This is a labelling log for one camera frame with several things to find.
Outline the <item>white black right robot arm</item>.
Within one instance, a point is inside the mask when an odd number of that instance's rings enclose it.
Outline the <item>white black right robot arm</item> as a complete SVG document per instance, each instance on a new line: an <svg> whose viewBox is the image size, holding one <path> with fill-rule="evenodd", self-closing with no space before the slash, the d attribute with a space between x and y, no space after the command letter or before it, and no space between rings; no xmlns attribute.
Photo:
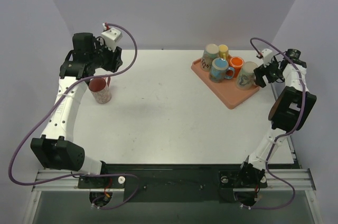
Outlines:
<svg viewBox="0 0 338 224"><path fill-rule="evenodd" d="M302 128L317 101L306 86L307 64L300 60L300 51L288 49L282 55L277 61L270 49L258 54L263 64L254 70L256 85L264 87L280 79L285 87L269 112L271 128L236 173L235 188L257 188L263 183L271 157L287 136Z"/></svg>

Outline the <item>pink floral mug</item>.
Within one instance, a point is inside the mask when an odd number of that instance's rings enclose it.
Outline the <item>pink floral mug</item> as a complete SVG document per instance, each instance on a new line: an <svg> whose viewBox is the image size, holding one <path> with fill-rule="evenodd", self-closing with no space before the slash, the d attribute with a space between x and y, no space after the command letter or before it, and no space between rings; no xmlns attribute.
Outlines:
<svg viewBox="0 0 338 224"><path fill-rule="evenodd" d="M88 88L97 103L106 104L111 100L110 81L110 77L95 78L90 81Z"/></svg>

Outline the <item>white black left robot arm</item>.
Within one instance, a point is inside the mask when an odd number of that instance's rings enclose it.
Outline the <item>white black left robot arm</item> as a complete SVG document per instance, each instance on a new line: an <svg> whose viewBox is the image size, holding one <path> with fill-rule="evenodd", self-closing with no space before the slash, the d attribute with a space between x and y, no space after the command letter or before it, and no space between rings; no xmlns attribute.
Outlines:
<svg viewBox="0 0 338 224"><path fill-rule="evenodd" d="M101 170L101 161L89 157L73 143L73 131L89 77L96 69L116 72L122 65L121 48L117 46L121 37L117 29L106 30L98 38L91 33L74 34L73 49L60 67L57 108L48 115L42 135L30 144L44 168L90 174L90 182L97 188L107 185L109 175Z"/></svg>

